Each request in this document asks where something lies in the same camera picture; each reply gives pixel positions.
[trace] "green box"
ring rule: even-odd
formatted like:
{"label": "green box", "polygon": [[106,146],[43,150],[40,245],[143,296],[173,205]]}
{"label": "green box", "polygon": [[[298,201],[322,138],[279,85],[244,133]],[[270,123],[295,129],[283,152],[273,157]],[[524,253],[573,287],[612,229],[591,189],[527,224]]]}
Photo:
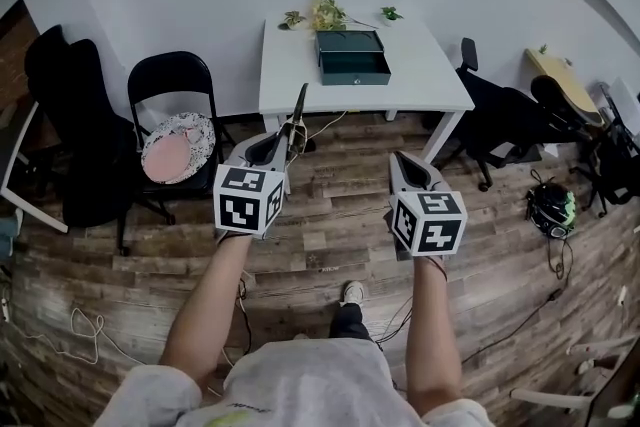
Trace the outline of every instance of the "green box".
{"label": "green box", "polygon": [[323,86],[386,86],[391,70],[376,31],[317,31]]}

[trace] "wooden floor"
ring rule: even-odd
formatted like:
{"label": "wooden floor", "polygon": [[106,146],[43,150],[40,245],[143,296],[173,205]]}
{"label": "wooden floor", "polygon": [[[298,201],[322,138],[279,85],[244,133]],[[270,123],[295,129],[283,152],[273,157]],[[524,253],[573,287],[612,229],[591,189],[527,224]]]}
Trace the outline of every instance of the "wooden floor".
{"label": "wooden floor", "polygon": [[[311,132],[331,116],[308,122]],[[244,139],[260,124],[232,125]],[[292,195],[265,241],[253,244],[247,271],[255,276],[245,302],[253,330],[253,349],[305,332],[326,336],[341,289],[361,280],[368,290],[365,320],[374,335],[385,331],[410,297],[411,262],[397,262],[382,216],[388,210],[388,153],[418,152],[427,139],[417,115],[386,123],[379,114],[350,114],[321,134],[318,151],[290,168]],[[446,155],[450,148],[443,150]],[[589,186],[569,175],[575,148],[560,158],[547,156],[533,167],[543,179],[555,176],[580,204]],[[527,189],[535,185],[531,165],[493,170],[495,186],[477,189],[480,174],[464,158],[444,172],[462,192],[469,222],[459,253],[448,263],[449,296],[458,346],[463,357],[508,334],[559,286],[547,264],[547,242],[524,220]],[[60,215],[53,194],[43,208]],[[93,343],[70,334],[74,307],[93,320],[131,356],[155,363],[171,322],[214,252],[210,200],[170,204],[175,226],[135,207],[126,240],[131,256],[114,255],[115,225],[60,235],[26,219],[16,247],[11,286],[13,322],[24,333],[46,334],[58,350],[93,357]],[[570,239],[575,253],[570,288],[547,305],[515,337],[471,359],[464,366],[465,394],[480,401],[498,426],[579,424],[578,415],[539,409],[509,399],[514,387],[566,392],[575,389],[576,362],[565,356],[570,341],[599,339],[638,326],[638,302],[623,312],[615,307],[620,287],[638,298],[639,203],[612,207],[599,220],[598,208],[579,212]],[[560,244],[552,245],[557,255]],[[405,312],[395,318],[397,326]],[[86,330],[80,320],[77,329]],[[399,388],[404,384],[406,331],[385,344]],[[228,346],[232,360],[246,346],[247,333],[236,311]],[[10,390],[30,403],[35,425],[88,425],[100,413],[132,363],[105,340],[101,356],[89,365],[57,356],[43,339],[25,339],[13,324],[3,324],[0,354],[9,365]],[[213,386],[229,367],[221,364]]]}

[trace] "black office chair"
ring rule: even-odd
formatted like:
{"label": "black office chair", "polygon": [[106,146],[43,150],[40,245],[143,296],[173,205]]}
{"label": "black office chair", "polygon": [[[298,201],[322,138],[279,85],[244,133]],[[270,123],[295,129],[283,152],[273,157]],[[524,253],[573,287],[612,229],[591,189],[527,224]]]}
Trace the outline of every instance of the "black office chair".
{"label": "black office chair", "polygon": [[598,195],[602,204],[602,211],[598,213],[600,218],[607,215],[607,201],[612,205],[624,205],[634,196],[640,196],[640,148],[624,126],[609,95],[604,90],[603,93],[614,119],[583,153],[581,161],[589,169],[573,167],[569,170],[580,173],[591,182],[589,204],[583,210],[591,208]]}
{"label": "black office chair", "polygon": [[128,254],[124,226],[134,201],[170,218],[136,194],[133,124],[111,109],[96,46],[90,40],[69,45],[57,25],[29,47],[24,68],[29,91],[72,152],[62,187],[64,222],[86,228],[117,219],[117,248]]}
{"label": "black office chair", "polygon": [[[500,87],[484,80],[469,70],[478,70],[475,42],[462,40],[462,66],[456,70],[467,89],[474,110],[464,114],[454,131],[460,140],[458,148],[438,167],[444,169],[462,151],[476,160],[484,176],[478,188],[486,192],[493,185],[487,163],[496,168],[507,164],[531,160],[539,154],[536,145],[588,140],[582,130],[584,123],[569,109],[564,100],[552,94],[559,89],[551,77],[542,75],[533,79],[531,92],[538,102],[517,89]],[[504,143],[513,147],[504,157],[491,152]]]}
{"label": "black office chair", "polygon": [[144,147],[143,134],[149,131],[140,125],[137,104],[165,93],[185,91],[206,94],[211,109],[211,122],[216,136],[216,143],[207,163],[192,177],[183,182],[169,185],[151,181],[144,172],[140,173],[143,194],[154,197],[164,208],[163,200],[198,197],[210,193],[216,168],[216,157],[219,163],[224,162],[222,155],[222,134],[235,145],[235,142],[216,115],[213,98],[211,74],[202,59],[191,52],[170,52],[143,59],[135,65],[129,75],[129,103],[133,123],[138,135],[140,149]]}

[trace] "gray shirt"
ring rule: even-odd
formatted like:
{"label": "gray shirt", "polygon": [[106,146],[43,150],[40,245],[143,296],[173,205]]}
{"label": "gray shirt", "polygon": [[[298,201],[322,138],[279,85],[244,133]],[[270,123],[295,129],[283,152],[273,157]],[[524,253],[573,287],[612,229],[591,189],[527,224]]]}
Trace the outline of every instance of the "gray shirt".
{"label": "gray shirt", "polygon": [[136,367],[96,426],[180,427],[491,427],[471,400],[420,418],[393,389],[387,362],[366,340],[269,343],[245,356],[224,383],[219,403],[200,408],[202,393],[171,367]]}

